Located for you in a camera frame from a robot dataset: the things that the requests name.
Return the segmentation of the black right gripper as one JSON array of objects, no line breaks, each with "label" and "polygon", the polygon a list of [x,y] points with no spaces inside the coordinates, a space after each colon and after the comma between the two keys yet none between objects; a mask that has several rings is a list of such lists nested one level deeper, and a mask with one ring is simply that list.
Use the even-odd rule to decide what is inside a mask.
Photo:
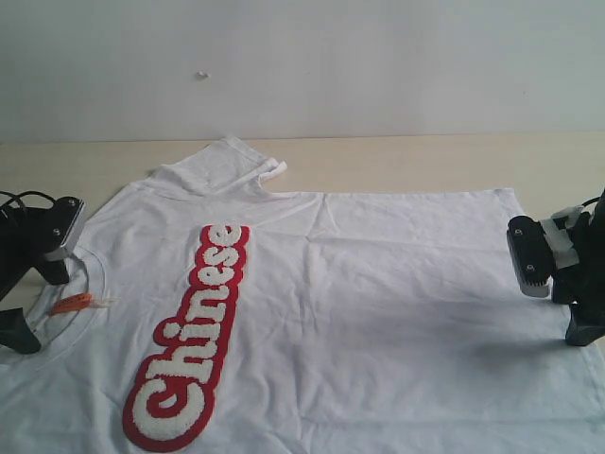
[{"label": "black right gripper", "polygon": [[568,234],[578,262],[555,272],[552,299],[571,305],[565,343],[584,347],[604,336],[604,312],[587,308],[604,307],[604,193],[555,221]]}]

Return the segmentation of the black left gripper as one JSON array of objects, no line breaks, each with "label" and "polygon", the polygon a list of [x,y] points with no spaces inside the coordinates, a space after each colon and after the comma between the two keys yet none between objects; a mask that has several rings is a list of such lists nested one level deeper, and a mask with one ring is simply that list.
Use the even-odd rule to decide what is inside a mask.
[{"label": "black left gripper", "polygon": [[[34,269],[49,285],[69,282],[65,258],[48,260],[36,253],[32,239],[43,224],[47,209],[27,211],[1,209],[1,299],[4,300],[25,274]],[[0,341],[19,354],[38,353],[42,345],[26,323],[23,310],[12,308],[0,313]]]}]

